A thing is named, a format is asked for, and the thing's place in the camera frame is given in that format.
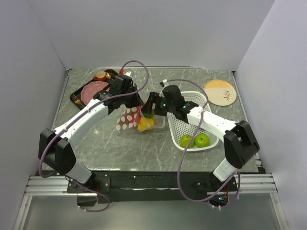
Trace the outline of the clear polka dot zip bag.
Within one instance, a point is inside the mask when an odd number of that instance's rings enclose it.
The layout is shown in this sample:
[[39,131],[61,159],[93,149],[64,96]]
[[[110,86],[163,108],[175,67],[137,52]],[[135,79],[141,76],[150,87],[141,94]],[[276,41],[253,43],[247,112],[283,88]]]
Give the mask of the clear polka dot zip bag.
[[154,109],[149,114],[142,112],[142,106],[126,108],[117,119],[116,130],[119,133],[139,133],[151,129],[163,128],[165,117],[154,114]]

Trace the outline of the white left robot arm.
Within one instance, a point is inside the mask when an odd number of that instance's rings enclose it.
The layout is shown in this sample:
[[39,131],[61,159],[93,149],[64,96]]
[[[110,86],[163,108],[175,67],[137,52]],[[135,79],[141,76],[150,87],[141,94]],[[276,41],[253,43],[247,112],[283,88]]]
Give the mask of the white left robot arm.
[[98,91],[78,114],[54,130],[44,129],[39,141],[39,174],[46,177],[42,165],[46,164],[61,175],[78,181],[78,187],[88,193],[95,187],[93,173],[78,163],[75,147],[89,129],[106,118],[114,110],[125,105],[127,108],[142,105],[139,89],[131,77],[107,74],[108,85]]

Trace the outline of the yellow pear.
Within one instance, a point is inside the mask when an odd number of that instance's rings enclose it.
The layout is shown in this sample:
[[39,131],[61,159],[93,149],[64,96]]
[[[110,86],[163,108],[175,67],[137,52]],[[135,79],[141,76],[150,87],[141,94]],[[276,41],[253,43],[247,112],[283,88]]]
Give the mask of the yellow pear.
[[149,130],[154,128],[154,120],[153,119],[148,119],[148,118],[142,118],[141,122],[138,125],[138,130],[140,132],[143,132],[145,130]]

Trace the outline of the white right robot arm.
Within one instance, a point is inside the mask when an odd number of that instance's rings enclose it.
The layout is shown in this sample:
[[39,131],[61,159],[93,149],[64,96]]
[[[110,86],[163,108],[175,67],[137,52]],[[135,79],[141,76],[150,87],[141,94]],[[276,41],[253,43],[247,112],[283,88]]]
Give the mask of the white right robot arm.
[[178,120],[190,125],[200,125],[224,143],[225,158],[214,169],[210,179],[211,188],[221,191],[227,179],[241,169],[259,150],[260,146],[247,121],[230,121],[217,116],[195,102],[185,101],[176,85],[162,90],[162,95],[151,92],[142,108],[145,114],[154,110],[155,115],[173,114]]

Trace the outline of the red apple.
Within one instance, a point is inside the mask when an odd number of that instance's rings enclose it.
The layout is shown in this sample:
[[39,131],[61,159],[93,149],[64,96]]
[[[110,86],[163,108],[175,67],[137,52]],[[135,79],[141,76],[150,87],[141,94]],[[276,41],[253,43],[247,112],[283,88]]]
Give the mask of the red apple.
[[143,114],[142,111],[139,110],[135,115],[134,115],[134,121],[136,123],[136,126],[139,125],[139,123],[141,122],[141,119],[143,118]]

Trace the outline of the yellow green mango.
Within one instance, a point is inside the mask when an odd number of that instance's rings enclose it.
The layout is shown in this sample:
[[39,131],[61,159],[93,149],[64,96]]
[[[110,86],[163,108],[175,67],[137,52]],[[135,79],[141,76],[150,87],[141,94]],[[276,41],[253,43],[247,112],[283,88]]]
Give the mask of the yellow green mango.
[[150,113],[143,113],[143,116],[145,118],[152,119],[155,116],[155,114],[154,111],[151,111]]

